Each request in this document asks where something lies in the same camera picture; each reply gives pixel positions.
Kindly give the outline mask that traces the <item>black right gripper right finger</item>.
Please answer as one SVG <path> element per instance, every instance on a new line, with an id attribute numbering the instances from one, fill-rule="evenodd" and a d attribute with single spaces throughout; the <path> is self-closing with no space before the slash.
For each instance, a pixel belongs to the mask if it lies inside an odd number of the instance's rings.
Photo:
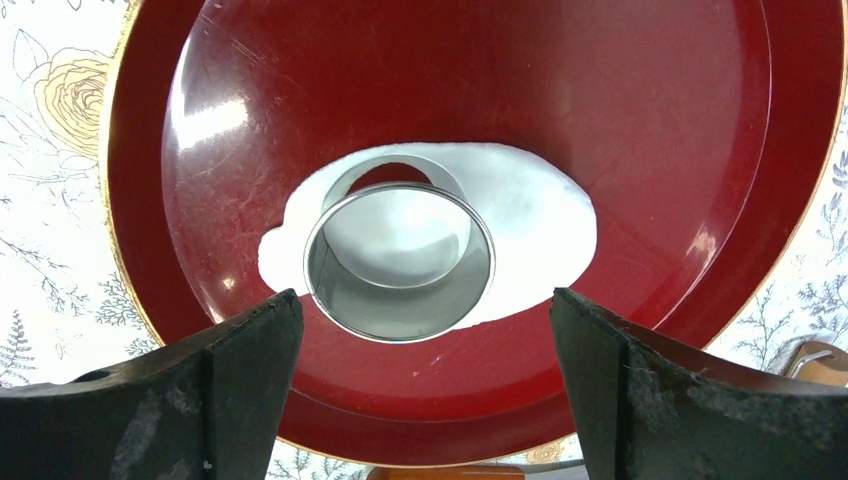
<path id="1" fill-rule="evenodd" d="M 559 288 L 549 314 L 593 479 L 843 479 L 847 391 L 751 369 Z"/>

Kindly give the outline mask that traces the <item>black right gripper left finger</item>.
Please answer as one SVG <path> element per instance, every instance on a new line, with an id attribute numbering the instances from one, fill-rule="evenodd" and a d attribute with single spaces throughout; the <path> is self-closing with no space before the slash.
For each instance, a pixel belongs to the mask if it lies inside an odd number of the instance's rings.
<path id="1" fill-rule="evenodd" d="M 65 384 L 1 393 L 5 479 L 262 479 L 304 333 L 292 290 Z"/>

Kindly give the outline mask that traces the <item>wooden double-ended rolling pin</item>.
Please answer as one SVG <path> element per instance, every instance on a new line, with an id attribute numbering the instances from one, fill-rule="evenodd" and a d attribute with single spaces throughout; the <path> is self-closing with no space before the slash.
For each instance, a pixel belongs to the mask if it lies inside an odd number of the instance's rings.
<path id="1" fill-rule="evenodd" d="M 847 353 L 828 343 L 804 342 L 793 357 L 785 376 L 812 383 L 847 387 Z"/>

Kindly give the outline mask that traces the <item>white dough ball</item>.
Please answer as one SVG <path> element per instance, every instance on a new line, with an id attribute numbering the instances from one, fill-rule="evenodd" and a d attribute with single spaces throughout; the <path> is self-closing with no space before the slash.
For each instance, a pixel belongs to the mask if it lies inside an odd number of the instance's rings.
<path id="1" fill-rule="evenodd" d="M 258 271 L 355 336 L 418 342 L 546 301 L 585 272 L 596 245 L 588 194 L 538 155 L 413 142 L 308 175 L 262 236 Z"/>

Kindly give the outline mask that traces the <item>round red tray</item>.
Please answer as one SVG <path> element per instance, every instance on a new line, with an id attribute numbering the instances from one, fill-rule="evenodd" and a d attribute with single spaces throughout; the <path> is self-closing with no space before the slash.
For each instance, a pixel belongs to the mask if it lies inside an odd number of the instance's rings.
<path id="1" fill-rule="evenodd" d="M 536 153 L 598 215 L 582 294 L 708 345 L 806 215 L 843 1 L 136 1 L 101 141 L 114 251 L 171 343 L 270 295 L 261 235 L 351 152 Z"/>

